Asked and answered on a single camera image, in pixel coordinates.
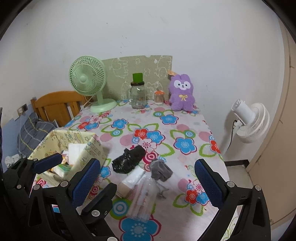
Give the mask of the beige white socks pack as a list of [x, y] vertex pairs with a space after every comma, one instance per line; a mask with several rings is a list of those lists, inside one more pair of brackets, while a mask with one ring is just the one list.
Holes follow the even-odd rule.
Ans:
[[140, 166], [137, 166], [133, 171], [129, 173], [118, 185], [116, 190], [116, 196], [125, 198], [133, 190], [135, 185], [144, 176], [145, 170]]

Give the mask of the clear plastic bag package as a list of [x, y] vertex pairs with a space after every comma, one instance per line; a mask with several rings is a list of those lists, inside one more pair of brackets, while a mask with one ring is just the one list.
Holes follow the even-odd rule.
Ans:
[[165, 198], [168, 191], [159, 181], [144, 175], [137, 184], [137, 191], [127, 212], [127, 217], [141, 222], [148, 222], [157, 198]]

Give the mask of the black sock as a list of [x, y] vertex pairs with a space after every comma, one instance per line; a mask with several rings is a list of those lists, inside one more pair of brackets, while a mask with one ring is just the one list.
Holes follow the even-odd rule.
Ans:
[[112, 161], [112, 168], [115, 173], [130, 173], [145, 156], [145, 149], [142, 146], [136, 146], [129, 150], [125, 149], [124, 153]]

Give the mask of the grey sock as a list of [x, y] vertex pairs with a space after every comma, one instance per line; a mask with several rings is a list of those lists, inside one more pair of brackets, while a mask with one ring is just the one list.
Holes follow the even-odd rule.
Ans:
[[152, 160], [149, 168], [151, 170], [151, 177], [156, 181], [166, 182], [173, 174], [170, 167], [161, 159]]

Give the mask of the orange green tissue pack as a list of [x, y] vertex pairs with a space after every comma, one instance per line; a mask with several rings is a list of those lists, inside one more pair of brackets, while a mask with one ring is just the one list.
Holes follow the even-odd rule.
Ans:
[[61, 178], [65, 178], [70, 170], [71, 166], [68, 164], [58, 164], [57, 166], [50, 169], [52, 173], [57, 174]]

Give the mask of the white tissue pack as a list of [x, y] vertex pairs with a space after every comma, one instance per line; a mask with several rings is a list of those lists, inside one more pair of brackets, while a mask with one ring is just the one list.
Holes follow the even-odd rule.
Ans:
[[70, 166], [74, 166], [77, 162], [80, 154], [83, 152], [86, 144], [74, 144], [69, 143], [68, 145], [68, 163]]

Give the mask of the white crumpled cloth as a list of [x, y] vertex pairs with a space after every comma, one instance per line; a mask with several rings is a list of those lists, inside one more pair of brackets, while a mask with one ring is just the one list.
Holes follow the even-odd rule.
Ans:
[[4, 163], [7, 168], [10, 168], [14, 163], [16, 163], [20, 159], [19, 154], [15, 154], [13, 156], [6, 156]]

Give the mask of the plaid grey pillow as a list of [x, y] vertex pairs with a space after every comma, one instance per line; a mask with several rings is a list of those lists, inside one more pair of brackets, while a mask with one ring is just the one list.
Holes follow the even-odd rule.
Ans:
[[54, 121], [43, 121], [35, 112], [31, 113], [17, 137], [20, 156], [29, 157], [40, 142], [57, 127]]

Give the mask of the beige door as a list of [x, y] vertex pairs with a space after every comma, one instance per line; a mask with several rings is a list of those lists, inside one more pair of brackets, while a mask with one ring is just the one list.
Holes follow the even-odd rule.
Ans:
[[275, 117], [247, 171], [261, 186], [274, 230], [295, 216], [295, 41], [280, 23], [285, 53], [282, 91]]

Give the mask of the white standing fan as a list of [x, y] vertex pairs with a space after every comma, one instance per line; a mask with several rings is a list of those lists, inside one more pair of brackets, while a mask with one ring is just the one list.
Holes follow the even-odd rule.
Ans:
[[232, 104], [225, 124], [222, 154], [227, 161], [251, 161], [269, 128], [270, 114], [264, 104], [247, 104], [238, 99]]

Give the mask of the purple bunny plush toy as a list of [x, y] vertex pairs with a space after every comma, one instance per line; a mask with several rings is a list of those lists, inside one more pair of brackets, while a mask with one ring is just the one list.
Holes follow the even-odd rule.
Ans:
[[188, 75], [181, 74], [171, 77], [169, 84], [171, 109], [173, 111], [192, 112], [195, 98], [193, 97], [193, 84]]

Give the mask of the small toothpick jar orange lid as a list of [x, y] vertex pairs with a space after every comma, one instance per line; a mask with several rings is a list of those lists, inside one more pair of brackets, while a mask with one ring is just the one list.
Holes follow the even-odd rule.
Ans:
[[163, 92], [162, 90], [157, 90], [154, 92], [154, 102], [157, 104], [163, 103], [164, 100], [164, 95], [165, 92]]

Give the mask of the glass jar with green lid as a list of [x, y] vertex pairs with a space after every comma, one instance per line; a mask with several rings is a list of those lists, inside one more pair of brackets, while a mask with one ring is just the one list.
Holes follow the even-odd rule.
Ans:
[[142, 73], [133, 73], [127, 97], [133, 109], [143, 109], [147, 104], [146, 90]]

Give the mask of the green patterned board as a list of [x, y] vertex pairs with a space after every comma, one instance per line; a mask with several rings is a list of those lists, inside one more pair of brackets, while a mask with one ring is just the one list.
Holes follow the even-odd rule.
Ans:
[[169, 77], [173, 57], [167, 55], [129, 56], [102, 61], [106, 68], [107, 83], [103, 89], [104, 98], [124, 100], [130, 97], [130, 83], [134, 73], [142, 73], [147, 99], [153, 100], [154, 93], [161, 90], [164, 99], [169, 99]]

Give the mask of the wall power socket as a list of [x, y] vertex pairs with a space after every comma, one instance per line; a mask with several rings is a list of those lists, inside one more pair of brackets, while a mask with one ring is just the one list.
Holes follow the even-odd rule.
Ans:
[[20, 108], [17, 109], [17, 113], [19, 116], [24, 114], [28, 110], [27, 104], [22, 105]]

